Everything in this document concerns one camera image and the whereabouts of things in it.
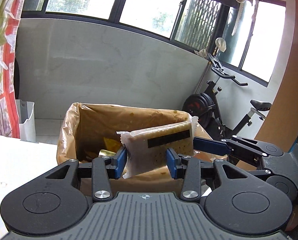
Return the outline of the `cracker pack clear wrapper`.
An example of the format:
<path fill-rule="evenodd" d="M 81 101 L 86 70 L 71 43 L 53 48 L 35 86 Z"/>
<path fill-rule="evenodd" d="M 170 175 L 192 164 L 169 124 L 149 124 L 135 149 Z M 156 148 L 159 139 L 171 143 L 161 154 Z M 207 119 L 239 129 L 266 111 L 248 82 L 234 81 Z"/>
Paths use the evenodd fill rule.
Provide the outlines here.
<path fill-rule="evenodd" d="M 168 148 L 174 149 L 178 154 L 192 156 L 197 125 L 198 118 L 189 116 L 188 120 L 174 124 L 118 132 L 121 143 L 128 151 L 123 178 L 131 178 L 165 166 Z"/>

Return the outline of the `brown cardboard box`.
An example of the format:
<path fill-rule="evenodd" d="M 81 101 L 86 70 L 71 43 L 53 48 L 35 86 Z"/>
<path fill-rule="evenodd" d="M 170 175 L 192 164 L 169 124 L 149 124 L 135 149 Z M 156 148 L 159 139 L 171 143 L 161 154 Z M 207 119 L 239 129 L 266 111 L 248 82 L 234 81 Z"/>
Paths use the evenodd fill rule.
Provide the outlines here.
<path fill-rule="evenodd" d="M 58 139 L 56 160 L 91 162 L 101 150 L 116 152 L 122 146 L 120 131 L 135 131 L 188 120 L 189 114 L 171 109 L 127 107 L 109 104 L 73 103 L 65 114 Z M 171 178 L 168 168 L 118 180 L 111 179 L 113 193 L 175 192 L 180 193 L 183 181 Z"/>

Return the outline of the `black exercise bike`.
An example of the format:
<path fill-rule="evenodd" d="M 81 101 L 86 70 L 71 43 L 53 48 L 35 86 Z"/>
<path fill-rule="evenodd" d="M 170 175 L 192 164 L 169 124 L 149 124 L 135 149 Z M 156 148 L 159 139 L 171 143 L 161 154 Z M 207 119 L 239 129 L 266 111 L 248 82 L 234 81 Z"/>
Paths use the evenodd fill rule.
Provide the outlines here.
<path fill-rule="evenodd" d="M 272 104 L 270 102 L 250 100 L 250 110 L 241 118 L 235 127 L 230 128 L 221 115 L 221 106 L 226 106 L 227 112 L 236 114 L 237 107 L 233 104 L 236 102 L 232 96 L 224 102 L 224 96 L 220 98 L 217 95 L 222 91 L 217 86 L 217 81 L 208 80 L 206 89 L 202 93 L 190 95 L 182 106 L 184 112 L 198 118 L 198 123 L 214 140 L 229 139 L 245 127 L 252 125 L 252 117 L 257 114 L 260 120 L 265 120 L 265 112 L 270 111 Z"/>

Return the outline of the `white trash bin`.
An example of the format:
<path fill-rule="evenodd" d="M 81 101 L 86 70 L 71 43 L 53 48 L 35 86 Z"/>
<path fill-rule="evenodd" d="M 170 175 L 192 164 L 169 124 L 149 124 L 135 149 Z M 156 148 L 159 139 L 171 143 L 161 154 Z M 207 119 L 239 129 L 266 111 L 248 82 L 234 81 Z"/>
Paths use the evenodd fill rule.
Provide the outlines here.
<path fill-rule="evenodd" d="M 19 117 L 20 139 L 23 141 L 36 142 L 35 103 L 17 99 L 16 106 Z"/>

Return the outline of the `red printed curtain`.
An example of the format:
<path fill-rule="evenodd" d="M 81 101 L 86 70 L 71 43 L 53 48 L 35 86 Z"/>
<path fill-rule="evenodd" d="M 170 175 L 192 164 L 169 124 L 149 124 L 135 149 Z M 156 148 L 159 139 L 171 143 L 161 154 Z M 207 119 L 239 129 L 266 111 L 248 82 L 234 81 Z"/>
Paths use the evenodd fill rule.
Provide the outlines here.
<path fill-rule="evenodd" d="M 0 135 L 19 138 L 14 89 L 17 29 L 24 0 L 0 0 Z"/>

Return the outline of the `window frame with glass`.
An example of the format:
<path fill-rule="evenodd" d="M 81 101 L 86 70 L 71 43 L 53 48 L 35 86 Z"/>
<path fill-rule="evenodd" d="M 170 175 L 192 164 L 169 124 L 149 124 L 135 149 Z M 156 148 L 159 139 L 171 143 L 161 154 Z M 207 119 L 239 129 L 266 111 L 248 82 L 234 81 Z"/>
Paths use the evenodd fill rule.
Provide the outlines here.
<path fill-rule="evenodd" d="M 244 2 L 238 9 L 213 0 L 25 0 L 22 15 L 89 22 L 144 34 L 205 56 L 212 53 L 239 74 L 263 85 L 272 77 L 285 23 L 283 0 Z"/>

